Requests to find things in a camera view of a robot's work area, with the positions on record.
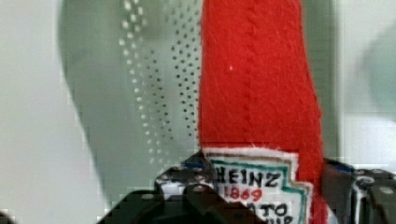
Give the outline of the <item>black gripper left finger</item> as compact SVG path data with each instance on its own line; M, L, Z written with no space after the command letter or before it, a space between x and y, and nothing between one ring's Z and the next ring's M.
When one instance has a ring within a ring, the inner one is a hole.
M197 152L159 175L153 190L129 193L97 224L262 224L242 203L220 197L214 174Z

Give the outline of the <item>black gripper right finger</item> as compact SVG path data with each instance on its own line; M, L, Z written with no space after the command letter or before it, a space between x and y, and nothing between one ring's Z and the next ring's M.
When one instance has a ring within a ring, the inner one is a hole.
M338 224L396 224L395 174L326 159L321 186Z

